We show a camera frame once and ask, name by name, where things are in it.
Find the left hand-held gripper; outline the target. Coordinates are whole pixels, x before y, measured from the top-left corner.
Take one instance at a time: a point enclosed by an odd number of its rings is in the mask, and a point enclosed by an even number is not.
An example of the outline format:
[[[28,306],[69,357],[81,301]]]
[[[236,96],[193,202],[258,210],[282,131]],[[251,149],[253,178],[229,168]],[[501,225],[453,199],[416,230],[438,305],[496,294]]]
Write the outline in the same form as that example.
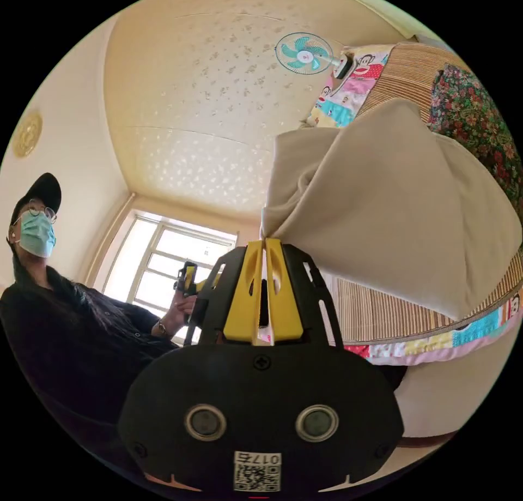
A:
[[[207,278],[195,283],[197,275],[198,265],[191,261],[186,261],[182,269],[178,272],[178,279],[173,285],[173,289],[176,292],[181,292],[184,299],[192,296],[199,295],[207,287],[213,289],[218,284],[222,275],[221,271],[216,273],[209,273]],[[186,332],[184,335],[176,333],[174,338],[176,343],[181,346],[190,346],[193,344],[193,337],[196,331],[196,325],[193,324],[191,319],[192,313],[186,313],[184,315],[184,327]]]

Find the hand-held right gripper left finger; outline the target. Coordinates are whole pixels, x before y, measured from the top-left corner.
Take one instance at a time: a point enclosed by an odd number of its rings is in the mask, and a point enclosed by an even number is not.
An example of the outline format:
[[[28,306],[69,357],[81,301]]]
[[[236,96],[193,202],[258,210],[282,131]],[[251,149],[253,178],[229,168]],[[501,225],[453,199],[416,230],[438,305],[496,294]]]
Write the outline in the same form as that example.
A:
[[[256,342],[262,296],[263,242],[247,245],[223,335],[229,342]]]

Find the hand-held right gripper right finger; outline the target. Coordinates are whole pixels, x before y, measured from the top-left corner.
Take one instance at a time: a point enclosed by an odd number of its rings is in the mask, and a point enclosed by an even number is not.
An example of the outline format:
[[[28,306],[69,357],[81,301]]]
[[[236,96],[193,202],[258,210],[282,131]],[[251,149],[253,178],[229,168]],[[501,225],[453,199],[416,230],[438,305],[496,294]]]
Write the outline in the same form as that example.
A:
[[[303,335],[303,327],[281,242],[266,239],[265,252],[272,342],[297,341]]]

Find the person's left hand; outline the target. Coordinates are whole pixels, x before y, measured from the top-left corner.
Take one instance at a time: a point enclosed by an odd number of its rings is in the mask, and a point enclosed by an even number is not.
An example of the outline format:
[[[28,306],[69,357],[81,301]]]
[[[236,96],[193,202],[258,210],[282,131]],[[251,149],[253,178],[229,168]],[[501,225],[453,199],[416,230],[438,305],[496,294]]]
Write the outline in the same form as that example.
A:
[[[182,291],[175,291],[170,308],[162,320],[167,334],[174,336],[186,324],[185,316],[192,314],[197,297],[184,296]]]

